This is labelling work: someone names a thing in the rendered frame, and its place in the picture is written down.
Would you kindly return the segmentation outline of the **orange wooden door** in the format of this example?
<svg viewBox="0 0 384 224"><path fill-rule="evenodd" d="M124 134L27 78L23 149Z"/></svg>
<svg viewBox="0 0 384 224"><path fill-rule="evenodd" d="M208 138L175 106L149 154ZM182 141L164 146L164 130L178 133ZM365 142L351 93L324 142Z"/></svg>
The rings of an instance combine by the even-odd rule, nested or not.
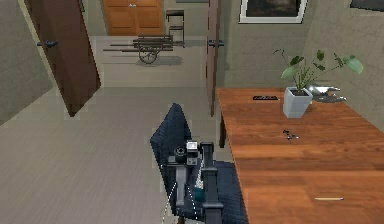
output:
<svg viewBox="0 0 384 224"><path fill-rule="evenodd" d="M102 0L110 36L160 35L163 0Z"/></svg>

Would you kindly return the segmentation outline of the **green plant in white pot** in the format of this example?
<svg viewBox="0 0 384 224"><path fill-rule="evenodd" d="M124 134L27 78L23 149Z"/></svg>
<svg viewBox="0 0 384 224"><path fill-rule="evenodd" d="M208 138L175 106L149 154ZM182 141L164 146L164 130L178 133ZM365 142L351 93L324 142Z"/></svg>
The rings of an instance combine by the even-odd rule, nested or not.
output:
<svg viewBox="0 0 384 224"><path fill-rule="evenodd" d="M287 118L301 118L304 115L313 101L313 95L307 86L315 84L319 77L336 69L348 68L356 74L361 74L364 69L363 64L354 55L341 58L334 53L335 64L327 67L323 50L318 50L311 62L300 55L289 60L285 48L275 50L274 54L276 53L281 55L286 65L281 78L293 80L293 86L287 87L284 92L283 113Z"/></svg>

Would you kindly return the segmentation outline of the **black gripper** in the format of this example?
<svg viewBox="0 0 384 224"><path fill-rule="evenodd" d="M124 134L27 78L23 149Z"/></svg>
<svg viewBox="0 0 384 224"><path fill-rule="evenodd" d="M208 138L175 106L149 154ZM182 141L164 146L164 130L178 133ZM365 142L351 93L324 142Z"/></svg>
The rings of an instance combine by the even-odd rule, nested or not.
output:
<svg viewBox="0 0 384 224"><path fill-rule="evenodd" d="M168 214L168 209L171 208L171 199L173 196L173 192L177 187L177 198L176 205L183 206L184 198L185 198L185 184L187 181L187 152L185 148L178 147L174 151L174 155L170 156L168 159L168 165L175 171L175 180L176 182L173 184L169 195L167 196L167 202L165 204L163 217L161 223L165 223L165 217ZM192 194L192 190L190 187L187 187L187 198L190 202L188 205L189 210L193 214L193 218L198 220L197 207Z"/></svg>

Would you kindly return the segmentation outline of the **brown wooden table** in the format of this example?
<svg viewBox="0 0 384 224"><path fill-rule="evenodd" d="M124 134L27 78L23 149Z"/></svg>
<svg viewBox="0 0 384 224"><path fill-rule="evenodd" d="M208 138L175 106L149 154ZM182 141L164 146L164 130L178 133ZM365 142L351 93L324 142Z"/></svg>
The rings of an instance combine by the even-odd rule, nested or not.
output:
<svg viewBox="0 0 384 224"><path fill-rule="evenodd" d="M279 100L253 100L262 95ZM384 133L344 103L289 119L283 95L217 91L249 224L384 224ZM290 143L283 130L300 138Z"/></svg>

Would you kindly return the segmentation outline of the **dark wooden wheeled cart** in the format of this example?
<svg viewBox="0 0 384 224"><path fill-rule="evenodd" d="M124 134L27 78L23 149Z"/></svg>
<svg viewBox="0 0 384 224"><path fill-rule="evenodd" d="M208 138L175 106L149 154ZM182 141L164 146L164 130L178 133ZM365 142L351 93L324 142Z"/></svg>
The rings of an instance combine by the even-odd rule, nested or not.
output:
<svg viewBox="0 0 384 224"><path fill-rule="evenodd" d="M175 41L167 35L139 35L127 44L110 44L104 52L137 53L144 64L153 64L160 52L172 52L175 47L185 48L184 41Z"/></svg>

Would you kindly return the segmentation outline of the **dark brown room door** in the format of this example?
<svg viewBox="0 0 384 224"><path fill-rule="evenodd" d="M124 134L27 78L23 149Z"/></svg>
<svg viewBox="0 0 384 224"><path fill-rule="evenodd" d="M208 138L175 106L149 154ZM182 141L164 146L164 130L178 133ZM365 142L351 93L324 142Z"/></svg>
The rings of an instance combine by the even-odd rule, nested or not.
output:
<svg viewBox="0 0 384 224"><path fill-rule="evenodd" d="M208 40L219 40L220 2L221 0L209 0L207 42ZM209 113L210 116L213 117L215 110L215 86L219 47L210 47L207 44L206 49L206 88L209 103Z"/></svg>
<svg viewBox="0 0 384 224"><path fill-rule="evenodd" d="M23 0L70 117L100 88L80 0Z"/></svg>

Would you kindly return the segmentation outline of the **dark framed wall picture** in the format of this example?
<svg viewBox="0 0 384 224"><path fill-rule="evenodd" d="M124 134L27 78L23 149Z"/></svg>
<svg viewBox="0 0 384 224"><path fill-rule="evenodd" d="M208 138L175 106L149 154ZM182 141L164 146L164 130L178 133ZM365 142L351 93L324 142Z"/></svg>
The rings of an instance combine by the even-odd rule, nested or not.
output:
<svg viewBox="0 0 384 224"><path fill-rule="evenodd" d="M384 0L352 0L351 8L384 12Z"/></svg>

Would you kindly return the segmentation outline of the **white framed dark picture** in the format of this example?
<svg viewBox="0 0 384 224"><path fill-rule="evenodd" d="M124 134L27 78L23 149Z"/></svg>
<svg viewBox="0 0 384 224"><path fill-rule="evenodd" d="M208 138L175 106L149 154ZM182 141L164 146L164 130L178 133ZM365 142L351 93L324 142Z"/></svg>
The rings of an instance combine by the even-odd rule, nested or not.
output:
<svg viewBox="0 0 384 224"><path fill-rule="evenodd" d="M242 0L240 24L301 24L308 0Z"/></svg>

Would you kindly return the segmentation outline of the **dark blue chair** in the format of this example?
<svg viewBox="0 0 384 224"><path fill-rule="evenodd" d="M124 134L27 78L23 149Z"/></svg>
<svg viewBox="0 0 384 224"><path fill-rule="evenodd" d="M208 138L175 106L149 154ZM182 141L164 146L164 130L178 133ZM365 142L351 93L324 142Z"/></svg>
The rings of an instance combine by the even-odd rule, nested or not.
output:
<svg viewBox="0 0 384 224"><path fill-rule="evenodd" d="M180 105L174 103L164 121L150 139L167 196L175 178L171 177L169 181L166 181L168 170L166 167L161 168L161 165L168 161L169 156L174 155L176 148L185 147L188 140L193 139L184 112ZM201 172L201 160L201 155L198 155L197 165L188 169L189 179L187 185L191 188L196 203L198 214L198 220L196 221L204 223L201 217L202 203L204 202L203 181L198 178ZM217 161L214 158L213 162L218 170L218 199L224 205L222 210L223 224L249 224L235 165L232 162ZM171 207L172 214L178 217L177 224L185 224L187 219L195 220L188 208L189 204L190 202L186 198L185 205L182 208L175 210L174 205Z"/></svg>

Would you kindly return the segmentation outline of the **dark tall stool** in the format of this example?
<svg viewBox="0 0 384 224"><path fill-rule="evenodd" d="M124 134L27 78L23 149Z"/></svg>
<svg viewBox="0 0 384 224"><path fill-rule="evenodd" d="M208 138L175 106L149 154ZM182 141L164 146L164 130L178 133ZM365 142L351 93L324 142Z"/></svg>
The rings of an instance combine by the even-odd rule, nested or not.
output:
<svg viewBox="0 0 384 224"><path fill-rule="evenodd" d="M167 31L174 37L178 46L185 44L185 12L183 9L167 9L165 11Z"/></svg>

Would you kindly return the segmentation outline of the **small dark key bunch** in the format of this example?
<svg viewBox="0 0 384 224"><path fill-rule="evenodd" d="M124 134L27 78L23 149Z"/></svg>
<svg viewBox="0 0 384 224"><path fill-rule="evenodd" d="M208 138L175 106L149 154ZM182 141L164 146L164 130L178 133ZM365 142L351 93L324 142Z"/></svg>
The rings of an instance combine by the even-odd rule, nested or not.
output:
<svg viewBox="0 0 384 224"><path fill-rule="evenodd" d="M287 140L291 143L293 139L299 139L300 137L296 134L291 134L289 130L283 130L283 133L286 135Z"/></svg>

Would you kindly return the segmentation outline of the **silver metal object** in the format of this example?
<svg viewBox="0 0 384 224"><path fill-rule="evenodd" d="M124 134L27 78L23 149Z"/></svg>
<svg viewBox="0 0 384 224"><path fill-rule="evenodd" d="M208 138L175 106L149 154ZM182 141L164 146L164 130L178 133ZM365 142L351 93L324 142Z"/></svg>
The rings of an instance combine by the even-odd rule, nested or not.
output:
<svg viewBox="0 0 384 224"><path fill-rule="evenodd" d="M336 103L346 101L347 98L337 96L334 91L339 91L339 88L333 86L320 86L317 84L309 84L307 86L309 92L313 95L313 100L321 103Z"/></svg>

